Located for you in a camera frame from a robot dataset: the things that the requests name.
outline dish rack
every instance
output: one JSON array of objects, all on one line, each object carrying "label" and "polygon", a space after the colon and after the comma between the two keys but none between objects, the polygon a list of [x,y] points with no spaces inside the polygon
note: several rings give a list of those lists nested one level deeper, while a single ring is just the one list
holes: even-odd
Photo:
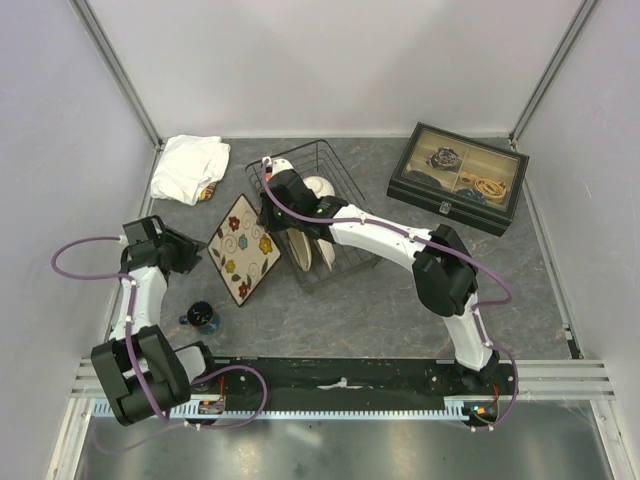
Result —
[{"label": "dish rack", "polygon": [[[335,196],[343,198],[356,207],[368,213],[371,212],[367,200],[349,175],[335,150],[326,140],[315,140],[284,152],[271,155],[271,158],[285,158],[291,162],[293,168],[302,178],[317,175],[327,179],[335,190]],[[260,181],[261,160],[252,162],[245,167],[245,173],[254,191],[259,195],[262,189]],[[293,272],[300,286],[307,291],[313,291],[333,280],[356,273],[365,268],[371,268],[378,263],[380,257],[359,248],[333,244],[336,260],[333,270],[325,265],[316,242],[311,241],[312,263],[311,269],[304,272],[296,263],[286,232],[273,235],[281,252],[292,265]]]}]

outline white cloth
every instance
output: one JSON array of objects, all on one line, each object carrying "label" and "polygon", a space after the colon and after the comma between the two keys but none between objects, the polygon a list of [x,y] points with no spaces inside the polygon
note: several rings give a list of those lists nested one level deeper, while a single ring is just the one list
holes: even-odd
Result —
[{"label": "white cloth", "polygon": [[207,185],[222,180],[230,150],[220,137],[170,138],[151,179],[151,197],[195,205]]}]

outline metal floor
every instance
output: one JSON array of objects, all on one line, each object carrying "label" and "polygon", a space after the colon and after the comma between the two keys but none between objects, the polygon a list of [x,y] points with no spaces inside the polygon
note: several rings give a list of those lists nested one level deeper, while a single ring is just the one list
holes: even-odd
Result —
[{"label": "metal floor", "polygon": [[[486,142],[508,148],[505,139]],[[258,207],[244,166],[305,140],[228,143],[229,168],[210,202],[189,207],[155,201],[152,213],[167,225],[208,242],[241,193]],[[482,312],[492,340],[511,348],[518,358],[568,358],[560,313],[524,196],[502,238],[389,198],[387,184],[406,143],[404,138],[330,140],[375,214],[416,227],[454,226],[471,255],[513,287],[511,305]],[[207,252],[203,255],[190,275],[171,276],[164,297],[160,325],[174,347],[203,340],[216,355],[448,358],[453,354],[442,320],[418,301],[411,275],[389,261],[305,293],[296,283],[291,264],[282,259],[240,308]],[[488,277],[480,274],[479,283],[482,299],[503,296]],[[178,317],[198,300],[208,301],[222,316],[222,327],[215,335],[201,335],[178,323]]]},{"label": "metal floor", "polygon": [[[124,455],[88,444],[77,479],[122,480],[606,480],[589,404],[519,402],[493,433],[426,421],[257,421],[239,430],[178,429]],[[103,446],[160,429],[93,419]]]}]

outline decorative tile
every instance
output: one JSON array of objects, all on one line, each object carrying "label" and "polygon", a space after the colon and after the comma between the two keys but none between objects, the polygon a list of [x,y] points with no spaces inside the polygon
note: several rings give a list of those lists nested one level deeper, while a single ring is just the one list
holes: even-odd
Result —
[{"label": "decorative tile", "polygon": [[242,306],[280,258],[280,250],[244,195],[235,201],[207,247],[229,293]]}]

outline white wall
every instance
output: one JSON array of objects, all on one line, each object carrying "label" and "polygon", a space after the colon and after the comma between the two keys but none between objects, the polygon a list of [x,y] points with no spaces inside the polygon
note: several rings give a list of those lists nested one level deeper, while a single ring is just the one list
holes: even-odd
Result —
[{"label": "white wall", "polygon": [[637,1],[601,2],[519,147],[579,340],[640,454],[639,23]]},{"label": "white wall", "polygon": [[580,0],[90,0],[160,134],[510,132]]},{"label": "white wall", "polygon": [[[0,477],[44,477],[81,356],[115,283],[58,277],[79,237],[121,233],[152,147],[66,1],[5,0],[0,17]],[[115,245],[70,252],[117,269]]]}]

